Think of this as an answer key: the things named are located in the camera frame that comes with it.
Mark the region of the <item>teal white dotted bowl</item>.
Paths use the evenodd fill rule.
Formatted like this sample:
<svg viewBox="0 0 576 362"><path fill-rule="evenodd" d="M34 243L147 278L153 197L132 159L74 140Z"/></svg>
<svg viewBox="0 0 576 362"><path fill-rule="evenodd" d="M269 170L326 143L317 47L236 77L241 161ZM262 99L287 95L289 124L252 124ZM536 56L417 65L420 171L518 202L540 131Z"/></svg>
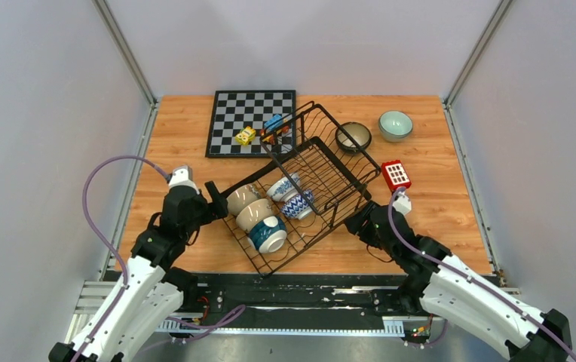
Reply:
<svg viewBox="0 0 576 362"><path fill-rule="evenodd" d="M287 237L286 226L277 216L270 216L258 222L247 236L251 247L259 253L278 251Z"/></svg>

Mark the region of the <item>black wire dish rack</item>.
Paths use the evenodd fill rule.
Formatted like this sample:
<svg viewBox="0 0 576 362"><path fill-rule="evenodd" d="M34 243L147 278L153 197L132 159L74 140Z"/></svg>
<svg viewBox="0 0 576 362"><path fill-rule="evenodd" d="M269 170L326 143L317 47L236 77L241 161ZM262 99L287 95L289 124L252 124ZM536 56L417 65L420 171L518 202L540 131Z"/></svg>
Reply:
<svg viewBox="0 0 576 362"><path fill-rule="evenodd" d="M290 128L292 145L281 143L280 128L269 132L262 138L262 152L270 158L269 163L222 192L227 197L241 186L252 185L261 196L271 199L271 187L284 177L297 195L305 198L301 220L283 212L285 201L270 200L287 233L277 252L255 250L248 232L236 226L235 218L225 220L255 271L263 277L279 271L359 213L372 198L369 183L381 173L367 147L319 103L310 101L300 106L282 122Z"/></svg>

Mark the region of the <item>black patterned rim bowl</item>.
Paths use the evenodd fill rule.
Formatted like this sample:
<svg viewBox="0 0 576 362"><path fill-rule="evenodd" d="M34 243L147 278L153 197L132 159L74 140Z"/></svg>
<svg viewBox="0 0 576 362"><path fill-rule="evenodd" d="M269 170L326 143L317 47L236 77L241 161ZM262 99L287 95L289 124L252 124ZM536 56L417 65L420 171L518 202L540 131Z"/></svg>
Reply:
<svg viewBox="0 0 576 362"><path fill-rule="evenodd" d="M337 146L356 146L370 145L372 142L372 134L369 129L358 122L347 122L340 126L335 134L335 141Z"/></svg>

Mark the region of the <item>white grid pattern bowl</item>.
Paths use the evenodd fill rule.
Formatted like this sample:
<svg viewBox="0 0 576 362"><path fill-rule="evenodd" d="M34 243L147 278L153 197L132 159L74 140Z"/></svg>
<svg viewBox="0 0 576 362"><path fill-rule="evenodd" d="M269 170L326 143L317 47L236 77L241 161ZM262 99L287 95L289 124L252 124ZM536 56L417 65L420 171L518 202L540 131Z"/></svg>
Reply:
<svg viewBox="0 0 576 362"><path fill-rule="evenodd" d="M380 134L390 133L397 135L410 135L413 130L412 119L400 111L387 111L378 119Z"/></svg>

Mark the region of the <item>teal glazed large bowl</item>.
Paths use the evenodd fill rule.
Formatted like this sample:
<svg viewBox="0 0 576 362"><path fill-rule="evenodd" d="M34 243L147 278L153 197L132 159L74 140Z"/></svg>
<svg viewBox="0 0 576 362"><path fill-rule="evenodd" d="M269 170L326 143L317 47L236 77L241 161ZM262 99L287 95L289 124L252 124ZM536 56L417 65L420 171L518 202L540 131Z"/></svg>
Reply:
<svg viewBox="0 0 576 362"><path fill-rule="evenodd" d="M346 145L340 145L339 148L348 153L348 154L352 154L352 155L356 155L358 153L361 152L365 152L368 149L369 145L361 145L359 147L350 145L350 146L346 146Z"/></svg>

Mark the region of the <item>pale green celadon bowl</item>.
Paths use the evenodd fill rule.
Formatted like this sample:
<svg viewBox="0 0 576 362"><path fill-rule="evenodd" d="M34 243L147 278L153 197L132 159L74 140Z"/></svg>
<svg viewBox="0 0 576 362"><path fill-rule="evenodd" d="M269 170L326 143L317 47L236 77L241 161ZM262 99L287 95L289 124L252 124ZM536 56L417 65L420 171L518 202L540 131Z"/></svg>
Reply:
<svg viewBox="0 0 576 362"><path fill-rule="evenodd" d="M385 133L381 135L382 138L389 142L389 143L400 143L403 142L404 140L407 140L409 138L409 135L397 135L397 134L390 134L390 133Z"/></svg>

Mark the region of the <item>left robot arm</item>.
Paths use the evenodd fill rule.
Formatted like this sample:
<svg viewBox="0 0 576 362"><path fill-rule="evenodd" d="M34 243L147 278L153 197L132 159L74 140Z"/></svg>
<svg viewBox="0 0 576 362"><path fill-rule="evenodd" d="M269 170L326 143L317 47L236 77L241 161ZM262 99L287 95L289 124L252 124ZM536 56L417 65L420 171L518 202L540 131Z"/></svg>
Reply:
<svg viewBox="0 0 576 362"><path fill-rule="evenodd" d="M130 361L175 310L191 311L199 302L198 279L174 266L201 226L228 215L227 200L214 182L212 198L192 181L169 184L162 209L139 234L126 271L93 319L71 342L58 342L50 361Z"/></svg>

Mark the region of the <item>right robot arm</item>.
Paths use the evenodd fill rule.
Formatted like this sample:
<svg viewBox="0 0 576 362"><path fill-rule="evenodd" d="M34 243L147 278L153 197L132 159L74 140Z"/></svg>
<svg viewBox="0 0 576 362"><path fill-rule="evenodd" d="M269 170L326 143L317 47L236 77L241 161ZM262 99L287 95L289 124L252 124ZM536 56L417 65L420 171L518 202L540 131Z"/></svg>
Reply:
<svg viewBox="0 0 576 362"><path fill-rule="evenodd" d="M366 245L386 252L407 274L393 295L397 310L438 315L508 361L566 361L572 356L563 313L543 312L504 292L439 241L415 233L392 206L371 201L345 226Z"/></svg>

